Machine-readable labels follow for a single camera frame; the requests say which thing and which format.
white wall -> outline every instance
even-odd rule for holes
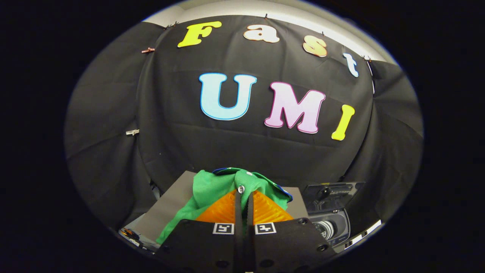
[[[290,0],[190,0],[170,6],[145,19],[161,26],[221,15],[250,15],[299,25],[345,45],[361,56],[397,64],[375,40],[342,18],[304,1]]]

yellow letter f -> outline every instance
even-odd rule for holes
[[[202,40],[199,39],[199,35],[202,35],[202,37],[207,37],[212,31],[212,27],[218,28],[220,26],[222,26],[222,23],[219,21],[190,25],[187,27],[188,31],[185,35],[185,38],[183,39],[183,41],[178,43],[178,47],[181,48],[186,46],[198,45],[202,42]]]

black fabric backdrop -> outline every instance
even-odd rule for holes
[[[192,24],[222,22],[198,45],[178,48]],[[243,37],[246,27],[265,24],[280,41]],[[303,50],[303,37],[327,44],[327,57]],[[141,54],[147,47],[150,54]],[[343,53],[357,63],[352,76]],[[322,34],[286,22],[251,16],[219,16],[177,24],[166,30],[141,22],[110,44],[79,80],[69,105],[65,146],[80,195],[108,227],[118,229],[155,202],[148,186],[162,190],[185,171],[239,167],[263,173],[282,186],[366,181],[347,207],[352,231],[377,219],[387,221],[410,191],[422,151],[418,101],[402,70],[367,62]],[[249,109],[231,121],[214,120],[200,109],[203,73],[227,75],[220,103],[235,104],[236,74],[258,81]],[[272,82],[289,83],[300,101],[311,89],[323,92],[316,134],[286,125],[270,128]],[[343,141],[331,139],[343,104],[352,116]],[[125,132],[140,129],[137,136]]]

yellow letter i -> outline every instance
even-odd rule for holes
[[[345,131],[350,122],[350,117],[356,113],[355,109],[350,105],[342,105],[342,118],[340,118],[339,125],[335,132],[332,133],[332,139],[343,140],[345,138]]]

green cloth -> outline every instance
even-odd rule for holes
[[[197,219],[210,205],[241,185],[244,186],[241,208],[245,211],[249,195],[255,190],[271,198],[284,210],[288,208],[287,202],[292,200],[277,184],[257,172],[251,173],[238,168],[221,169],[217,174],[200,171],[194,177],[194,195],[165,226],[156,242],[163,244],[180,220]]]

